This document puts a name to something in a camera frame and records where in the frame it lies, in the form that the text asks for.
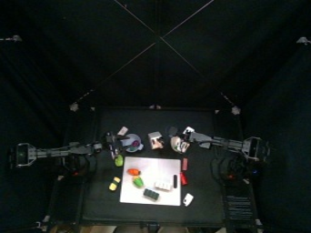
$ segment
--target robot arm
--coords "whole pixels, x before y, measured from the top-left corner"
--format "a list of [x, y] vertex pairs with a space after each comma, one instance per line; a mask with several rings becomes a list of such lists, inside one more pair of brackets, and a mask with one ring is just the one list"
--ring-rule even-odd
[[10, 166], [11, 168], [29, 167], [39, 158], [69, 157], [71, 155], [93, 155], [102, 151], [102, 144], [94, 143], [82, 145], [78, 142], [70, 143], [69, 147], [42, 149], [30, 143], [20, 143], [11, 149]]
[[113, 159], [117, 159], [123, 149], [121, 139], [129, 139], [129, 137], [115, 136], [113, 132], [107, 132], [102, 138], [103, 143], [83, 145], [79, 142], [71, 142], [67, 147], [45, 149], [34, 147], [30, 143], [20, 143], [10, 151], [10, 168], [29, 167], [41, 158], [91, 156], [102, 152], [103, 146], [111, 151]]
[[259, 137], [250, 137], [243, 141], [237, 141], [221, 137], [210, 137], [195, 132], [189, 127], [181, 136], [171, 138], [171, 147], [177, 152], [185, 153], [190, 143], [198, 143], [206, 149], [210, 149], [211, 146], [221, 147], [225, 150], [239, 153], [246, 159], [253, 159], [254, 161], [266, 161], [270, 155], [269, 144]]

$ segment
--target small box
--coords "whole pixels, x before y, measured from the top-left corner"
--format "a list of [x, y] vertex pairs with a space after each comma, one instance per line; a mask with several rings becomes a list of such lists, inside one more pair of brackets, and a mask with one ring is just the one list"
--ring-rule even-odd
[[183, 158], [183, 171], [186, 171], [189, 168], [189, 158]]
[[165, 146], [163, 137], [159, 132], [154, 132], [149, 134], [151, 149], [159, 149]]
[[171, 183], [158, 180], [155, 182], [155, 187], [171, 191]]
[[155, 191], [153, 191], [149, 188], [143, 191], [143, 195], [147, 196], [147, 197], [150, 197], [154, 200], [158, 200], [159, 196], [161, 196]]

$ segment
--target yellow object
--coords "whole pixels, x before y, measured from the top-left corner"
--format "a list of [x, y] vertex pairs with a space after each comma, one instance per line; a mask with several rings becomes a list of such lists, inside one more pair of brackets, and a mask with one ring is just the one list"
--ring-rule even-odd
[[121, 181], [122, 181], [122, 179], [121, 179], [119, 177], [115, 177], [115, 178], [114, 178], [114, 181], [113, 181], [111, 186], [110, 186], [110, 189], [111, 189], [113, 191], [117, 190]]

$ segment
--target white object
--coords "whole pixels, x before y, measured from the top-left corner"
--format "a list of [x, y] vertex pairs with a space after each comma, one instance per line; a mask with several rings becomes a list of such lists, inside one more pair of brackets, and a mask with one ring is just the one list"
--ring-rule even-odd
[[193, 202], [193, 200], [194, 200], [194, 196], [190, 193], [187, 193], [187, 195], [186, 195], [186, 197], [183, 199], [185, 205], [189, 206], [190, 203]]
[[129, 147], [129, 146], [133, 145], [133, 143], [135, 141], [139, 141], [139, 146], [138, 147], [130, 147], [127, 149], [127, 151], [131, 152], [131, 153], [134, 153], [138, 150], [142, 150], [143, 149], [142, 138], [138, 135], [135, 135], [135, 134], [129, 134], [127, 137], [130, 137], [130, 139], [122, 140], [122, 146], [123, 147]]
[[151, 105], [150, 109], [161, 109], [162, 107], [159, 105]]
[[246, 178], [243, 178], [243, 181], [247, 185], [250, 184], [250, 181]]
[[193, 133], [193, 132], [195, 132], [195, 129], [191, 127], [187, 127], [186, 130], [183, 131], [183, 134], [186, 135], [186, 134]]
[[239, 115], [241, 114], [241, 108], [239, 107], [234, 106], [231, 108], [231, 110], [233, 110], [231, 112], [233, 112], [234, 115]]
[[299, 44], [305, 44], [305, 45], [307, 46], [307, 43], [310, 43], [310, 44], [311, 44], [311, 41], [310, 41], [310, 40], [307, 40], [307, 38], [306, 38], [306, 37], [301, 37], [301, 38], [298, 39], [297, 43], [299, 43]]
[[186, 150], [190, 147], [190, 143], [185, 142], [178, 136], [170, 139], [170, 145], [171, 148], [179, 153], [186, 153]]
[[261, 219], [258, 219], [258, 218], [255, 219], [255, 222], [257, 222], [257, 225], [259, 225], [259, 226], [263, 224]]
[[171, 190], [171, 183], [158, 180], [158, 181], [155, 182], [155, 187], [158, 187], [158, 188], [161, 188], [161, 189], [165, 189], [165, 190], [170, 191], [170, 190]]
[[226, 228], [221, 228], [215, 233], [226, 233], [226, 232], [227, 232]]
[[150, 133], [149, 137], [150, 137], [151, 149], [163, 148], [163, 144], [158, 141], [158, 139], [162, 138], [161, 133], [159, 132]]
[[77, 103], [75, 103], [75, 104], [71, 104], [71, 105], [70, 105], [70, 108], [71, 108], [73, 111], [78, 111], [79, 105], [78, 105]]
[[129, 133], [129, 128], [127, 128], [127, 127], [122, 127], [122, 129], [121, 129], [118, 135], [125, 136], [127, 133]]
[[[143, 181], [143, 187], [139, 188], [133, 183], [133, 175], [129, 174], [129, 169], [137, 168], [142, 171], [141, 177]], [[179, 206], [182, 204], [182, 186], [181, 186], [181, 159], [165, 159], [150, 157], [126, 157], [125, 170], [122, 177], [122, 191], [121, 202], [150, 204], [150, 205], [166, 205]], [[155, 202], [150, 198], [143, 197], [143, 191], [146, 188], [154, 190], [155, 182], [162, 180], [163, 182], [174, 183], [174, 175], [178, 178], [178, 187], [167, 190], [159, 189], [159, 200]]]

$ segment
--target black table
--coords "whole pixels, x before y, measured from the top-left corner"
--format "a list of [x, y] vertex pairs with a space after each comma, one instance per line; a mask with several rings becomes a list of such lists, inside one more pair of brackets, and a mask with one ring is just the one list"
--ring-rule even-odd
[[[129, 133], [141, 136], [145, 148], [135, 154], [125, 152], [123, 156], [183, 159], [189, 158], [189, 169], [185, 172], [189, 185], [182, 186], [182, 201], [187, 193], [194, 195], [189, 207], [159, 206], [121, 203], [121, 187], [117, 192], [109, 190], [114, 177], [123, 177], [123, 168], [115, 166], [110, 152], [98, 155], [97, 173], [86, 185], [81, 222], [97, 225], [149, 225], [162, 226], [223, 226], [223, 198], [221, 185], [213, 178], [210, 163], [217, 150], [193, 144], [185, 155], [170, 147], [169, 127], [182, 131], [193, 127], [198, 133], [209, 136], [242, 139], [238, 116], [230, 110], [218, 114], [206, 109], [139, 109], [139, 108], [98, 108], [95, 112], [77, 112], [69, 129], [69, 141], [89, 143], [99, 140], [107, 131], [118, 133], [122, 127]], [[149, 133], [159, 131], [166, 140], [163, 149], [153, 150]]]

